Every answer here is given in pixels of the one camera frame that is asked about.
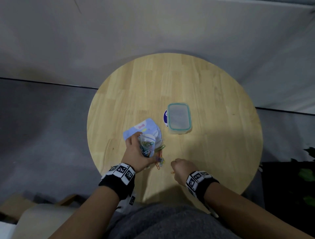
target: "round wooden table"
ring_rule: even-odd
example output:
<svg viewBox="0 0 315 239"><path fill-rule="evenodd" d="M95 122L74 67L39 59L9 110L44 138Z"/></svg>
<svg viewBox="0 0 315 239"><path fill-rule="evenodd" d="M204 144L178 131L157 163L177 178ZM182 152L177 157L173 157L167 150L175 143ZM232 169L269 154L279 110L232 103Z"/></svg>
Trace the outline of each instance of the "round wooden table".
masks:
<svg viewBox="0 0 315 239"><path fill-rule="evenodd" d="M192 131L169 134L163 122L167 105L190 107ZM236 193L253 179L263 140L259 117L244 89L219 67L196 57L174 53L137 58L115 70L95 94L87 136L101 174L120 163L126 146L123 132L147 118L162 131L165 164L136 175L137 201L182 202L183 194L204 209L171 174L171 161L184 158Z"/></svg>

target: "hand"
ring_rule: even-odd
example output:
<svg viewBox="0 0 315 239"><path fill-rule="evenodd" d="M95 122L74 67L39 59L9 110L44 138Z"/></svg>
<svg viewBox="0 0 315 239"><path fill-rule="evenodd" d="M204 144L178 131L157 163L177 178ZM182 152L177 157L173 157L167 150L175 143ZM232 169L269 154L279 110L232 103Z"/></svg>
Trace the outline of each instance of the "hand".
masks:
<svg viewBox="0 0 315 239"><path fill-rule="evenodd" d="M171 166L175 172L175 180L182 186L186 185L187 178L192 172L199 171L193 162L186 159L175 159Z"/></svg>
<svg viewBox="0 0 315 239"><path fill-rule="evenodd" d="M146 158L142 155L139 145L138 137L141 132L136 132L128 139L126 139L126 151L123 155L122 163L128 164L133 167L136 173L141 172L150 164L154 163L154 158Z"/></svg>

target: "blue sticker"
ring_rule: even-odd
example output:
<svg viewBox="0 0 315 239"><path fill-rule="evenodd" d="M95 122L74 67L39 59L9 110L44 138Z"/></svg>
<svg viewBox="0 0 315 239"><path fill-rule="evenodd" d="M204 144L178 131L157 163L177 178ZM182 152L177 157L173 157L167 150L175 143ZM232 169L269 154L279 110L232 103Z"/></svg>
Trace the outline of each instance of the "blue sticker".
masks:
<svg viewBox="0 0 315 239"><path fill-rule="evenodd" d="M168 127L168 125L167 125L167 110L165 110L165 112L164 112L163 120L164 120L164 124Z"/></svg>

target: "wrist band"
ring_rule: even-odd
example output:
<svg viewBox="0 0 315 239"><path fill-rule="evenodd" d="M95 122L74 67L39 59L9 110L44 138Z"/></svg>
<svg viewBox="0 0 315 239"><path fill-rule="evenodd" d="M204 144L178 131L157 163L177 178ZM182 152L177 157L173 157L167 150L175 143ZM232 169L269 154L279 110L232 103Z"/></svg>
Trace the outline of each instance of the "wrist band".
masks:
<svg viewBox="0 0 315 239"><path fill-rule="evenodd" d="M106 186L114 190L119 200L124 200L131 196L135 187L135 171L124 163L113 166L103 177L99 186Z"/></svg>
<svg viewBox="0 0 315 239"><path fill-rule="evenodd" d="M186 181L186 187L188 191L204 205L204 194L206 193L207 188L211 183L219 182L212 175L208 174L205 171L195 171L192 172Z"/></svg>

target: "teal container lid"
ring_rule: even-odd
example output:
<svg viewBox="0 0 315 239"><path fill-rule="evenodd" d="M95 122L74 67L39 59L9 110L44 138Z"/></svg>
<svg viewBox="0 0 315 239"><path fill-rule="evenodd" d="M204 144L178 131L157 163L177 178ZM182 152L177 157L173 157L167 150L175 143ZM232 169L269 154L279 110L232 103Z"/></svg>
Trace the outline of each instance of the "teal container lid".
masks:
<svg viewBox="0 0 315 239"><path fill-rule="evenodd" d="M167 106L167 124L174 131L188 131L192 128L189 106L186 103L171 103Z"/></svg>

